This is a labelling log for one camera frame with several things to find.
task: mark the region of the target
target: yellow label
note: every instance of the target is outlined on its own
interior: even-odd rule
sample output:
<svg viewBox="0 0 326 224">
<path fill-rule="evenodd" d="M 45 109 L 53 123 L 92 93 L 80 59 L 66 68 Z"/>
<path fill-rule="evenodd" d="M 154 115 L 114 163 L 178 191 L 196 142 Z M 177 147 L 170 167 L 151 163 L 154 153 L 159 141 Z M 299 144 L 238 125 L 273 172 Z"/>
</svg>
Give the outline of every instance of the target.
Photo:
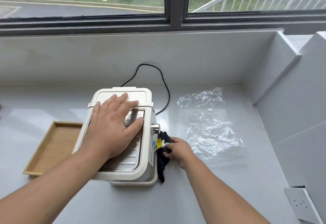
<svg viewBox="0 0 326 224">
<path fill-rule="evenodd" d="M 162 147 L 162 139 L 161 138 L 159 138 L 159 139 L 156 140 L 156 147 L 157 148 L 161 148 Z"/>
</svg>

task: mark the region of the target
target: wooden tray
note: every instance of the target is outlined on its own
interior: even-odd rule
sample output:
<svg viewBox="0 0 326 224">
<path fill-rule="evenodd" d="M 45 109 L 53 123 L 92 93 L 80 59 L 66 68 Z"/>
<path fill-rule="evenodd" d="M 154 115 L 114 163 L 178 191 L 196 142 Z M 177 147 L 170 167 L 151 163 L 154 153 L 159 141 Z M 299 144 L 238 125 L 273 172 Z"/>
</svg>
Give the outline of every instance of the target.
<svg viewBox="0 0 326 224">
<path fill-rule="evenodd" d="M 23 174 L 42 175 L 72 154 L 83 123 L 54 121 Z"/>
</svg>

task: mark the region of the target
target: window frame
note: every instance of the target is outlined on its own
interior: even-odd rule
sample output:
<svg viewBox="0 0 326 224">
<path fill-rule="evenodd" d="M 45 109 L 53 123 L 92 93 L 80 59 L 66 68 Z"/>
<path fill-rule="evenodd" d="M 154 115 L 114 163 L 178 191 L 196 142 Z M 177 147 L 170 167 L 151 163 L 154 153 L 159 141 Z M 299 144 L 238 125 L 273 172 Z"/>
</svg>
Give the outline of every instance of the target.
<svg viewBox="0 0 326 224">
<path fill-rule="evenodd" d="M 0 19 L 0 36 L 180 32 L 282 28 L 326 31 L 326 10 L 188 13 L 189 0 L 164 0 L 164 14 Z"/>
</svg>

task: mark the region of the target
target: black cloth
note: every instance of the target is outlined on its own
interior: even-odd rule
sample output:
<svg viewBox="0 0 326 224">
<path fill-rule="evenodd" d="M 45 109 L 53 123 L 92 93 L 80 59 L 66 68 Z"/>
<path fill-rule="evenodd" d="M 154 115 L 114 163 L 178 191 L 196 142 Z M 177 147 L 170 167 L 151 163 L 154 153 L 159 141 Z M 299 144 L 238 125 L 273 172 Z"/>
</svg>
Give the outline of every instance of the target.
<svg viewBox="0 0 326 224">
<path fill-rule="evenodd" d="M 174 141 L 168 136 L 168 134 L 166 132 L 161 131 L 160 134 L 158 135 L 158 138 L 161 138 L 162 141 L 164 140 L 165 143 L 174 143 Z M 163 154 L 164 152 L 170 153 L 171 150 L 164 147 L 164 148 L 159 148 L 156 151 L 156 154 L 157 154 L 157 176 L 160 179 L 161 183 L 164 183 L 164 181 L 165 181 L 163 171 L 165 169 L 165 166 L 170 161 L 169 158 L 166 158 L 164 156 L 164 154 Z"/>
</svg>

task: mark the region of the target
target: black cable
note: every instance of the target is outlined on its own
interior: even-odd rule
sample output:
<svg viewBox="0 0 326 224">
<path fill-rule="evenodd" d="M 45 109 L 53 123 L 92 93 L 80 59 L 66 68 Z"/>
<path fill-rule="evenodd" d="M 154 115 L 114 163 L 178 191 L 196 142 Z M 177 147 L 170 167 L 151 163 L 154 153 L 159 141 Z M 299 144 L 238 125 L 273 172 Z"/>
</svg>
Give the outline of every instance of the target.
<svg viewBox="0 0 326 224">
<path fill-rule="evenodd" d="M 158 115 L 158 114 L 160 114 L 161 112 L 163 112 L 163 111 L 166 109 L 166 107 L 168 106 L 168 104 L 170 103 L 170 91 L 169 91 L 168 86 L 167 86 L 166 83 L 165 83 L 165 80 L 164 80 L 164 77 L 163 77 L 163 73 L 161 72 L 161 70 L 160 70 L 159 68 L 157 68 L 156 66 L 151 65 L 151 64 L 140 64 L 140 65 L 137 67 L 134 76 L 133 76 L 132 78 L 130 78 L 127 82 L 125 82 L 123 85 L 121 85 L 120 87 L 123 87 L 125 84 L 129 83 L 132 79 L 134 79 L 134 77 L 135 77 L 136 74 L 137 74 L 137 71 L 138 71 L 139 67 L 141 67 L 142 65 L 152 66 L 152 67 L 156 68 L 156 69 L 161 73 L 162 80 L 163 80 L 164 85 L 165 85 L 165 87 L 166 87 L 166 89 L 167 89 L 167 91 L 168 91 L 168 94 L 169 94 L 169 100 L 168 100 L 168 103 L 166 103 L 165 107 L 164 107 L 161 111 L 159 111 L 158 113 L 156 113 L 156 115 Z"/>
</svg>

